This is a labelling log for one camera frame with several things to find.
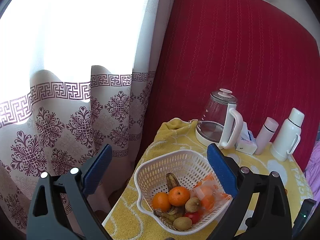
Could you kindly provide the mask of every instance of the pink blanket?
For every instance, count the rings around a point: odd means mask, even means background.
[[[305,174],[314,196],[313,199],[317,201],[318,205],[320,201],[320,141],[317,141],[313,147]]]

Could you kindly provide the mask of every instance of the kettle handle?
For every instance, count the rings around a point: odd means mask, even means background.
[[[233,118],[231,118],[229,113],[236,121],[235,127],[233,129],[231,136],[230,136],[230,132],[233,125]],[[228,104],[226,121],[224,123],[224,128],[223,128],[223,132],[222,132],[218,147],[220,149],[221,148],[230,149],[234,147],[240,135],[242,127],[243,127],[243,118],[242,118],[242,115],[236,110],[236,105]]]

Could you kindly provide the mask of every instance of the yellow towel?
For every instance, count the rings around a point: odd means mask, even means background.
[[[191,149],[206,156],[207,147],[199,143],[195,136],[196,123],[197,121],[184,122],[178,118],[163,123],[138,166],[160,155],[180,149]],[[278,171],[288,190],[292,222],[299,212],[302,201],[313,197],[301,169],[292,157],[283,163],[278,162],[270,154],[269,147],[259,156],[247,155],[234,149],[222,150],[222,152],[236,160],[239,166],[247,166],[255,173],[268,175],[271,171]],[[209,236],[217,224],[214,221],[203,230],[189,236],[173,235],[162,229],[152,217],[141,213],[137,208],[137,199],[138,192],[132,176],[105,225],[105,229],[114,240],[164,240],[168,237],[176,240],[202,240]],[[254,194],[247,212],[248,217],[252,215],[257,199],[258,194]],[[242,224],[238,234],[243,230],[245,226]]]

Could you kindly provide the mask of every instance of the patterned curtain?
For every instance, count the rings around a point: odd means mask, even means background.
[[[88,201],[109,212],[108,196],[134,169],[172,3],[9,4],[0,19],[0,207],[21,231],[40,174],[65,174],[106,143],[113,160]]]

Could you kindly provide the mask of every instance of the kettle base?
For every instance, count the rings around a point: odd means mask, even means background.
[[[223,148],[223,147],[221,147],[221,146],[219,145],[219,143],[212,142],[212,141],[204,138],[204,137],[197,131],[197,129],[196,129],[196,138],[197,138],[197,140],[198,140],[201,144],[203,144],[204,146],[207,146],[207,147],[208,147],[210,144],[215,143],[220,150]]]

